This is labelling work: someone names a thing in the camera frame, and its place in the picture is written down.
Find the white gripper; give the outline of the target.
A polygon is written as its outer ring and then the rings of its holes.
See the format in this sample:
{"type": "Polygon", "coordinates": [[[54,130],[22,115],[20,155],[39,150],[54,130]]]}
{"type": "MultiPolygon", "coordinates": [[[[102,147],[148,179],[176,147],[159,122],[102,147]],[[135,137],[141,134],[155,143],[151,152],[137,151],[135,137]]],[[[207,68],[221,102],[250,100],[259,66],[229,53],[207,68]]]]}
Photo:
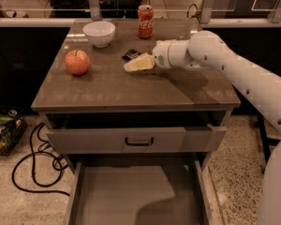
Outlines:
{"type": "Polygon", "coordinates": [[[160,68],[183,68],[190,65],[188,40],[158,40],[153,48],[153,56],[148,53],[141,54],[125,63],[124,69],[127,72],[147,70],[155,64],[160,68]]]}

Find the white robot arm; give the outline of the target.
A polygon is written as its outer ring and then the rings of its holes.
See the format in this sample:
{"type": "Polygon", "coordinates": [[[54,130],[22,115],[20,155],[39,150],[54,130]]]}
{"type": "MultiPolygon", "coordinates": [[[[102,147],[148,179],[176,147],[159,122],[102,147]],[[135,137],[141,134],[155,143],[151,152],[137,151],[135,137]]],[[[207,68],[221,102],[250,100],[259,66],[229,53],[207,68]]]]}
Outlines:
{"type": "MultiPolygon", "coordinates": [[[[232,51],[217,34],[199,31],[188,40],[159,40],[151,53],[128,61],[124,69],[155,66],[219,71],[281,133],[281,77],[232,51]]],[[[266,165],[257,225],[281,225],[281,141],[266,165]]]]}

